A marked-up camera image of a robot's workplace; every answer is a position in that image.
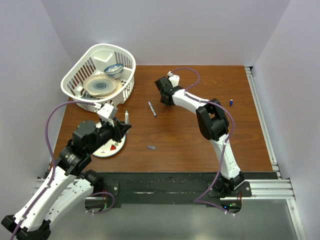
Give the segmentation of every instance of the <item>marker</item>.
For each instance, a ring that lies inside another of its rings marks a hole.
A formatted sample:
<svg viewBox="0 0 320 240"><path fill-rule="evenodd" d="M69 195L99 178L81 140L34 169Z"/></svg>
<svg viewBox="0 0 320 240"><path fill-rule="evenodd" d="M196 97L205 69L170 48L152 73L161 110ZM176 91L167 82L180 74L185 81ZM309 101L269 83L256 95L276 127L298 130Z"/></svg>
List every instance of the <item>marker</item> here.
<svg viewBox="0 0 320 240"><path fill-rule="evenodd" d="M154 108L152 107L152 105L151 105L151 102L149 102L148 101L148 104L149 104L149 106L150 106L150 109L151 109L151 111L152 111L152 113L153 113L153 116L157 116L157 114L156 114L156 112L155 112L155 110L154 110Z"/></svg>
<svg viewBox="0 0 320 240"><path fill-rule="evenodd" d="M125 113L124 113L124 123L125 124L129 124L129 113L128 113L128 110L125 110Z"/></svg>

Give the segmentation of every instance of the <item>blue and white bowl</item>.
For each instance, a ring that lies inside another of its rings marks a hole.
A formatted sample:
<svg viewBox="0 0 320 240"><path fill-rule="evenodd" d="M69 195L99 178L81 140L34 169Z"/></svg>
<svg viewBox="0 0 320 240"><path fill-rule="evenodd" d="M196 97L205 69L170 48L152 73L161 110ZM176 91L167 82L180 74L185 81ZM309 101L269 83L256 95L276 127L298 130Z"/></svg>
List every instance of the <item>blue and white bowl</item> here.
<svg viewBox="0 0 320 240"><path fill-rule="evenodd" d="M122 63L116 63L108 66L104 72L111 78L118 79L124 73L124 65Z"/></svg>

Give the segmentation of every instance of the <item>white laundry basket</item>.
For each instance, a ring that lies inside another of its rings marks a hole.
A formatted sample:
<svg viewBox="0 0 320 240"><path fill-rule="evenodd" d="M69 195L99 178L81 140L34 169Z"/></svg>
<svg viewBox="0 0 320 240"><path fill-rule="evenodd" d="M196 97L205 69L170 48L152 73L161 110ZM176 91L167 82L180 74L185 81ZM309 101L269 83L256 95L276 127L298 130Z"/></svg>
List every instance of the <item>white laundry basket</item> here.
<svg viewBox="0 0 320 240"><path fill-rule="evenodd" d="M123 64L123 76L119 80L119 89L115 93L103 99L85 99L87 92L83 88L84 80L92 75L104 73L106 67L113 64ZM123 104L130 96L134 88L134 73L136 70L136 61L134 56L127 50L107 44L96 44L89 48L80 60L71 68L61 81L62 91L71 97L74 101L87 103L109 103L117 106ZM78 103L78 106L90 112L96 112L97 109L92 105Z"/></svg>

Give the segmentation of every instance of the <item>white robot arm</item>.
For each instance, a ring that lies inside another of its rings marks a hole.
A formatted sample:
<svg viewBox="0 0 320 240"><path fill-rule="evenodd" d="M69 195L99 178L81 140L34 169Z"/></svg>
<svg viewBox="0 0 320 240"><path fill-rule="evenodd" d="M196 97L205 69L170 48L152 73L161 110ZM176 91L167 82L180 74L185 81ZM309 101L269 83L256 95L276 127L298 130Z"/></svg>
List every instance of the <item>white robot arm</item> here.
<svg viewBox="0 0 320 240"><path fill-rule="evenodd" d="M84 198L90 196L94 188L103 186L103 178L90 170L82 175L84 168L91 162L91 154L106 144L110 139L121 142L121 139L131 127L115 118L117 108L110 104L98 108L101 127L96 127L93 121L84 121L73 132L72 139L57 158L53 181L49 184L53 174L51 169L44 183L32 196L29 202L15 215L6 216L1 224L13 232L20 224L16 238L18 240L46 240L50 236L55 223L70 209ZM74 186L65 192L69 184L81 176ZM26 217L26 210L34 204Z"/></svg>
<svg viewBox="0 0 320 240"><path fill-rule="evenodd" d="M229 122L223 110L211 104L202 103L208 102L207 99L190 93L188 95L191 98L186 96L185 89L179 86L179 76L171 72L168 73L168 77L155 81L155 84L160 91L162 103L180 106L196 114L200 132L212 144L219 161L222 159L223 145L226 144L221 175L231 191L239 187L245 179L237 165L229 140L226 142ZM220 105L217 99L212 101Z"/></svg>

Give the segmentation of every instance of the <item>plate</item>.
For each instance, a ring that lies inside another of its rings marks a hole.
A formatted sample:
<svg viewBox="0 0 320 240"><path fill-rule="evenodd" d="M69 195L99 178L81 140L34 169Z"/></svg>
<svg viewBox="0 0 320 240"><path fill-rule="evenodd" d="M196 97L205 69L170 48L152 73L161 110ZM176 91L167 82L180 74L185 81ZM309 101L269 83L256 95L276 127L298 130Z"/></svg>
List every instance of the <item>plate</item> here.
<svg viewBox="0 0 320 240"><path fill-rule="evenodd" d="M91 96L105 96L117 89L117 81L106 74L93 75L83 82L83 88Z"/></svg>

